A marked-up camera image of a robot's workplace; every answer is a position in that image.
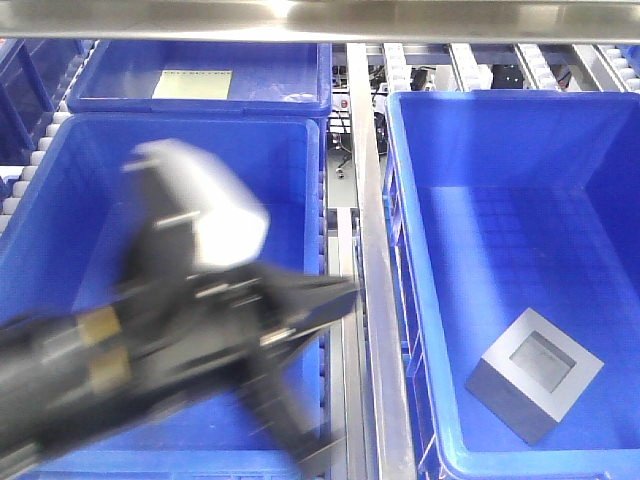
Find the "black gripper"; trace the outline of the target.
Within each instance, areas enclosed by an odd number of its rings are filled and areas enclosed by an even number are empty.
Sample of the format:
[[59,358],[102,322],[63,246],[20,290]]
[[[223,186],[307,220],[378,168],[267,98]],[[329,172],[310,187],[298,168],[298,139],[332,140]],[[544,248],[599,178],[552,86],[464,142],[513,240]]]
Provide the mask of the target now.
[[307,425],[284,371],[311,343],[304,336],[353,311],[359,287],[262,259],[270,229],[268,210],[254,202],[115,206],[115,394],[160,400],[238,384],[243,406],[312,479],[330,468],[343,438]]

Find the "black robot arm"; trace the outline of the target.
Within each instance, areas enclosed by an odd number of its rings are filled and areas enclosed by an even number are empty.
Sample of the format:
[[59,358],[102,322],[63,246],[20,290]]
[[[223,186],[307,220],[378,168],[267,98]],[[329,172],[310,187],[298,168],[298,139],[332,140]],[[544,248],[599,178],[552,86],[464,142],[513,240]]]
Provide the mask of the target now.
[[357,286],[261,262],[197,271],[195,220],[148,218],[117,301],[2,327],[3,478],[225,391],[303,477],[329,467],[340,438],[306,426],[283,373],[353,310]]

